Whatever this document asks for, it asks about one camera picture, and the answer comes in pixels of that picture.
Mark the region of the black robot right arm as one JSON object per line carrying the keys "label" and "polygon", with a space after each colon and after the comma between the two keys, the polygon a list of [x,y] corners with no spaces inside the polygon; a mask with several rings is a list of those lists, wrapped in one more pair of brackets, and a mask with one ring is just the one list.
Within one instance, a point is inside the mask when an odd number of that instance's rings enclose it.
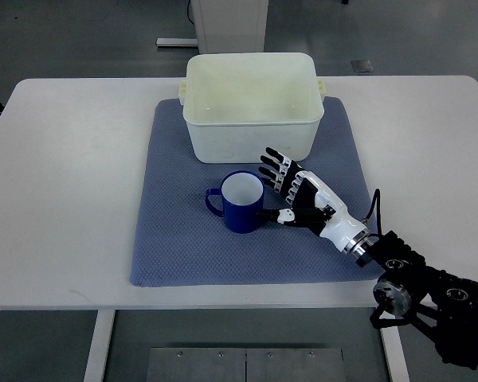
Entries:
{"label": "black robot right arm", "polygon": [[354,248],[356,263],[378,264],[373,289],[376,329],[411,325],[430,339],[446,364],[478,367],[478,282],[427,264],[392,231],[367,232]]}

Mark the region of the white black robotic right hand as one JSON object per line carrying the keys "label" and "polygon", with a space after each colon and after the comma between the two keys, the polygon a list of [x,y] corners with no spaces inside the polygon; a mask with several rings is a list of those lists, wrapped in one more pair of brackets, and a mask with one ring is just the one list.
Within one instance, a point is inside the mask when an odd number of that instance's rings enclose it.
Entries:
{"label": "white black robotic right hand", "polygon": [[259,168],[262,181],[287,203],[285,209],[262,209],[258,216],[288,227],[307,228],[330,240],[344,253],[359,257],[368,240],[366,225],[348,212],[346,204],[313,172],[286,155],[266,148]]}

